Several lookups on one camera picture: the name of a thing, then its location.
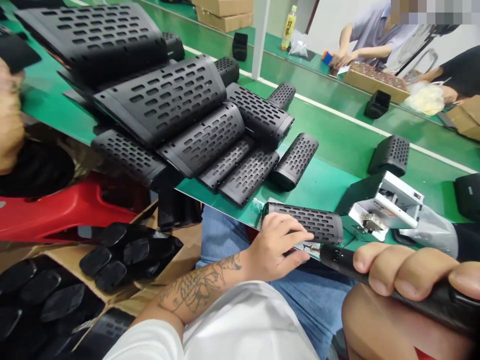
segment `plastic bag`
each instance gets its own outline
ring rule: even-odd
[[[426,205],[422,206],[418,217],[417,228],[401,229],[400,234],[456,259],[459,255],[459,241],[453,224]]]
[[[291,48],[288,54],[307,58],[309,56],[307,51],[307,36],[307,34],[302,34],[297,29],[293,29],[290,38]]]
[[[410,96],[405,104],[418,112],[433,116],[444,109],[444,91],[441,86],[416,82],[408,86]]]

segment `arm tattoo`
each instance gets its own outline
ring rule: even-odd
[[[180,306],[185,305],[192,314],[199,308],[209,304],[212,298],[219,295],[224,286],[224,271],[242,269],[240,255],[235,254],[177,279],[162,291],[158,298],[158,306],[175,313]]]

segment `red plastic part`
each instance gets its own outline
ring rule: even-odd
[[[102,193],[133,197],[132,210],[107,203]],[[84,181],[40,199],[0,197],[0,241],[69,243],[84,241],[76,227],[130,223],[145,207],[148,190],[139,184],[91,173]]]

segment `white machine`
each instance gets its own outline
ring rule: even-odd
[[[415,229],[424,196],[386,171],[353,183],[335,212],[362,241],[384,242],[390,229]]]

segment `plastic bottle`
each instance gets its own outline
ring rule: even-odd
[[[293,5],[291,7],[291,12],[286,18],[285,30],[283,31],[283,38],[281,39],[281,49],[283,51],[288,51],[290,46],[290,38],[292,37],[292,32],[294,31],[295,22],[297,21],[297,6]]]

